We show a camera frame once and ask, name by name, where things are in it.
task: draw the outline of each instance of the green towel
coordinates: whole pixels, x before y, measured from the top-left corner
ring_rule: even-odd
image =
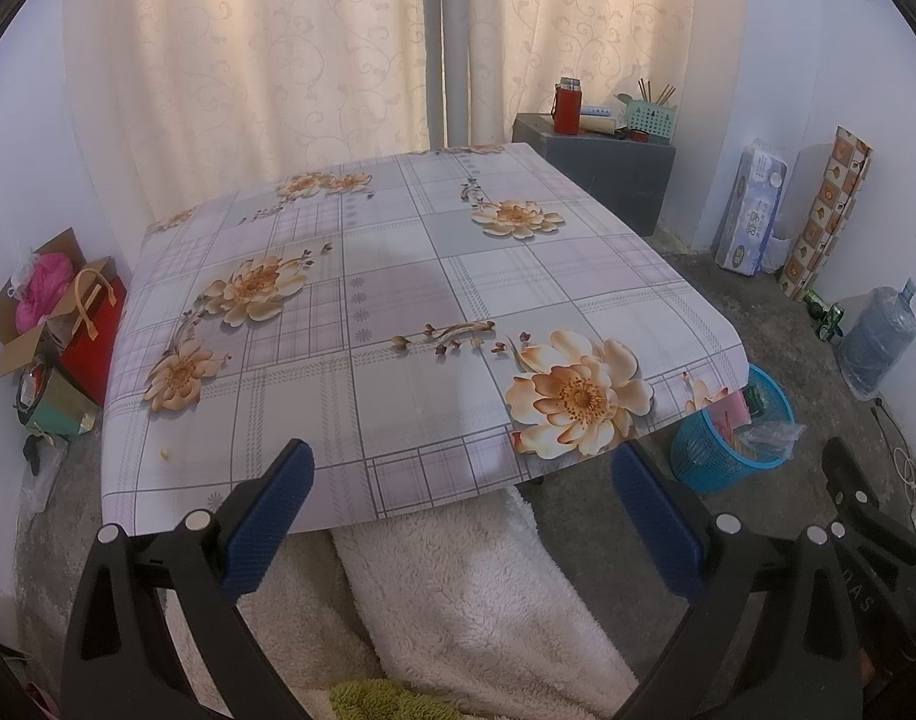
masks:
[[[392,680],[354,680],[328,691],[338,720],[462,720],[454,707]]]

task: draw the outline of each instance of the chopsticks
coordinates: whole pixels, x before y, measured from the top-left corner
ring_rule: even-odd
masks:
[[[671,95],[675,94],[677,89],[674,86],[668,85],[664,87],[663,93],[658,96],[658,105],[665,105],[668,100],[671,100]]]
[[[652,100],[651,81],[639,79],[639,92],[642,92],[642,100],[644,100],[646,103],[665,105],[668,100],[671,100],[671,95],[674,95],[677,90],[678,89],[671,84],[666,84],[666,86],[664,86],[663,92],[661,92],[661,95],[658,95],[658,100]]]

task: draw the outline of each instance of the concrete floor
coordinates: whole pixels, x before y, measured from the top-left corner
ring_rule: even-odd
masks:
[[[735,325],[749,360],[779,383],[798,421],[809,426],[791,461],[707,496],[711,512],[733,512],[759,533],[788,538],[807,524],[826,524],[834,507],[819,461],[826,440],[839,435],[853,448],[882,508],[908,523],[908,505],[868,405],[850,395],[831,348],[812,334],[801,304],[785,298],[773,278],[730,274],[708,255],[670,254],[667,259]],[[665,466],[675,430],[672,426],[642,442]],[[51,506],[23,524],[19,533],[18,611],[24,647],[37,658],[37,678],[55,694],[77,578],[100,526],[99,464],[100,436],[76,442]],[[535,509],[548,552],[634,672],[647,673],[685,613],[685,603],[664,590],[612,493],[608,461],[572,466],[548,476],[543,485],[522,485],[522,492]],[[752,624],[754,611],[743,629],[751,630]],[[722,680],[735,673],[739,660],[737,650],[722,667]]]

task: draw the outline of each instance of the floral tablecloth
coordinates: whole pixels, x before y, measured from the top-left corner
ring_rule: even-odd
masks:
[[[291,437],[292,530],[522,482],[747,382],[731,324],[523,143],[399,154],[149,229],[115,343],[104,520],[216,509]]]

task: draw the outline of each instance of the red thermos bottle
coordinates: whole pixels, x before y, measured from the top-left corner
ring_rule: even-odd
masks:
[[[577,135],[578,118],[581,116],[581,81],[562,76],[555,84],[555,104],[551,108],[551,119],[559,135]]]

